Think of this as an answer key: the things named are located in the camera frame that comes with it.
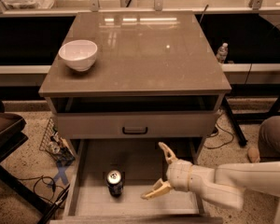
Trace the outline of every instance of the gray tabletop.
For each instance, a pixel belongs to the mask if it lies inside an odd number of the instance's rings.
[[[79,73],[57,56],[41,96],[192,95],[231,89],[189,11],[78,13],[64,43],[76,39],[97,44],[94,66]]]

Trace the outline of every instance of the open drawer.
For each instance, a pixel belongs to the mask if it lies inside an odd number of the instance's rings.
[[[179,158],[190,160],[190,143],[186,139],[165,142]],[[171,191],[153,200],[141,199],[143,192],[150,190],[159,178],[165,178],[167,164],[156,139],[82,140],[79,147],[80,159],[63,220],[53,220],[51,224],[222,223],[221,217],[200,216],[203,203],[191,192]],[[111,170],[118,170],[123,176],[119,197],[111,196],[106,184]]]

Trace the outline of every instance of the floor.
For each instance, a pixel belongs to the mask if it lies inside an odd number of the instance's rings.
[[[265,99],[264,101],[260,99],[230,99],[230,102],[234,111],[247,112],[260,109],[267,110],[272,104],[273,99]],[[57,185],[66,187],[68,180],[71,178],[75,163],[66,168],[66,177],[58,178],[57,174],[59,170],[55,160],[46,152],[39,149],[50,119],[47,104],[43,101],[29,103],[5,102],[5,106],[6,112],[17,113],[25,118],[27,124],[23,132],[29,139],[3,161],[1,165],[17,178],[26,179],[42,175],[52,178],[56,177]],[[241,125],[245,137],[248,140],[246,147],[240,147],[235,136],[233,141],[221,148],[208,149],[207,147],[218,147],[229,142],[232,140],[232,134],[234,135],[234,131],[224,110],[222,116],[217,121],[217,125],[219,127],[219,134],[206,140],[205,147],[198,159],[199,164],[215,168],[223,163],[248,162],[246,152],[249,147],[257,144],[259,125]],[[33,188],[35,182],[35,180],[22,181],[29,189]],[[60,187],[57,187],[55,197],[61,191]],[[51,189],[42,182],[37,183],[35,192],[48,199],[52,197]],[[244,209],[241,212],[222,209],[212,204],[208,204],[207,209],[212,217],[223,217],[224,223],[270,224],[273,223],[277,205],[278,198],[247,190],[245,192]],[[59,218],[62,212],[62,210],[58,211],[56,218]],[[40,218],[41,215],[37,210],[0,180],[0,224],[32,224],[37,223]]]

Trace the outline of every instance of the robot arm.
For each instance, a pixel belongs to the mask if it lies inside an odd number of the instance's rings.
[[[216,169],[193,165],[179,160],[164,143],[159,143],[169,164],[167,181],[161,179],[143,199],[161,196],[171,189],[191,191],[205,201],[242,210],[245,189],[253,189],[280,196],[280,162],[224,164]]]

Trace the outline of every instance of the soda can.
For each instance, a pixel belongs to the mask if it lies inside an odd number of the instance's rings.
[[[106,184],[112,196],[118,197],[123,192],[122,175],[120,171],[113,170],[106,177]]]

